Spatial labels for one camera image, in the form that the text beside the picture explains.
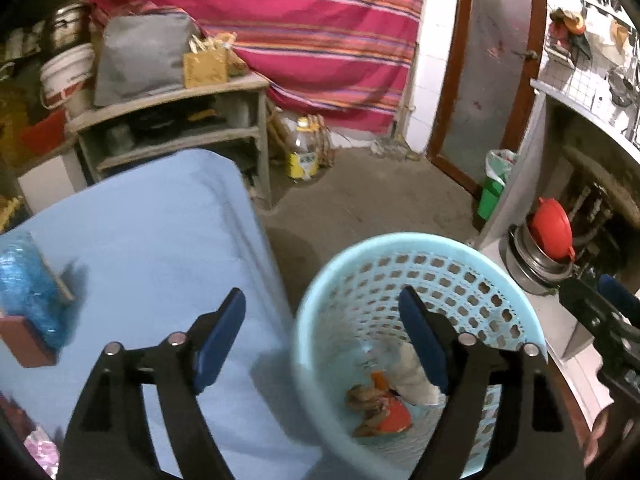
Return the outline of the person's right hand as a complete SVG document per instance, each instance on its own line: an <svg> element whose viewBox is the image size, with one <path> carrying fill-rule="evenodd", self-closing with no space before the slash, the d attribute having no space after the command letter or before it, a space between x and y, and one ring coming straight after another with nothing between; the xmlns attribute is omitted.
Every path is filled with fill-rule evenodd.
<svg viewBox="0 0 640 480"><path fill-rule="evenodd" d="M617 438L620 433L620 415L616 404L604 408L594 420L590 434L582 446L582 462L588 467Z"/></svg>

